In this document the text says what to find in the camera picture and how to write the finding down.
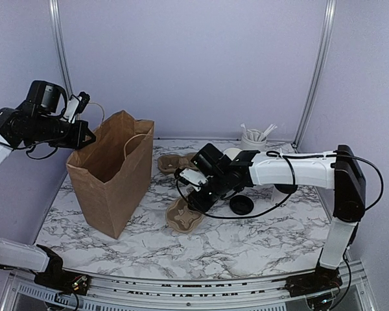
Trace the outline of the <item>brown paper bag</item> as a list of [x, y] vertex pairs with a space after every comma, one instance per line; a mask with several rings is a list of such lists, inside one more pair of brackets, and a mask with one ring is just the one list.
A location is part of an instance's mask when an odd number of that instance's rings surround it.
[[114, 113], [96, 141], [74, 151], [66, 167], [86, 222], [119, 238], [151, 181], [155, 123]]

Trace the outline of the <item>white paper coffee cup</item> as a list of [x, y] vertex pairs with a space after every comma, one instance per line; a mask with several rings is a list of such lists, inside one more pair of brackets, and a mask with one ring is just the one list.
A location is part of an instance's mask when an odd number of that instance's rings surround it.
[[282, 203], [282, 201], [287, 197], [285, 193], [278, 191], [275, 187], [272, 189], [271, 202], [272, 205], [277, 205]]

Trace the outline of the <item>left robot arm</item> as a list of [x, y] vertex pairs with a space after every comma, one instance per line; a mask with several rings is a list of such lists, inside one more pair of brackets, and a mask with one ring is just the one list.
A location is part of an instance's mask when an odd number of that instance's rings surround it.
[[[35, 80], [26, 99], [16, 108], [0, 109], [0, 164], [14, 151], [30, 155], [40, 144], [54, 151], [60, 148], [80, 150], [96, 141], [88, 122], [79, 120], [88, 105], [87, 93], [68, 96], [54, 83]], [[63, 260], [50, 248], [0, 238], [0, 269], [29, 270], [35, 283], [84, 294], [90, 277], [63, 268]]]

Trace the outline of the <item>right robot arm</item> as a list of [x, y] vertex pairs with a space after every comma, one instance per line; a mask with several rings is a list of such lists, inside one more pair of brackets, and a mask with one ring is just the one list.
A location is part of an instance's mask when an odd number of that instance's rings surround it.
[[276, 151], [241, 150], [221, 152], [206, 144], [177, 179], [192, 185], [188, 205], [202, 214], [229, 192], [246, 187], [273, 185], [287, 195], [299, 186], [330, 189], [335, 193], [333, 219], [317, 268], [308, 277], [314, 290], [322, 290], [333, 280], [333, 270], [351, 243], [355, 228], [366, 212], [366, 179], [347, 145], [315, 154], [285, 154]]

